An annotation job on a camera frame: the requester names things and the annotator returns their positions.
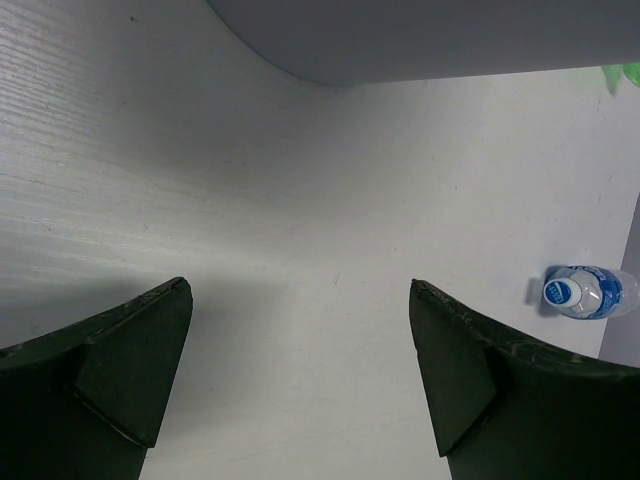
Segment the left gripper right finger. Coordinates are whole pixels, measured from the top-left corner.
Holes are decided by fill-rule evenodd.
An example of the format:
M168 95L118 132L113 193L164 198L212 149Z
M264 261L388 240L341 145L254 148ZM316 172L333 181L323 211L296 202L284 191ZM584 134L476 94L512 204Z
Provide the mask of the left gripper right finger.
M574 353L416 280L409 317L455 479L635 479L639 371Z

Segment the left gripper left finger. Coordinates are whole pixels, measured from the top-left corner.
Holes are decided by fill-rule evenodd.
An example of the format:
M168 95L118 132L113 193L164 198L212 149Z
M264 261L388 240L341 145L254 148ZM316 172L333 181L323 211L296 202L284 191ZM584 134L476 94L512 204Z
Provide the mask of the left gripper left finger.
M155 447L193 311L173 278L1 352L4 479L137 479Z

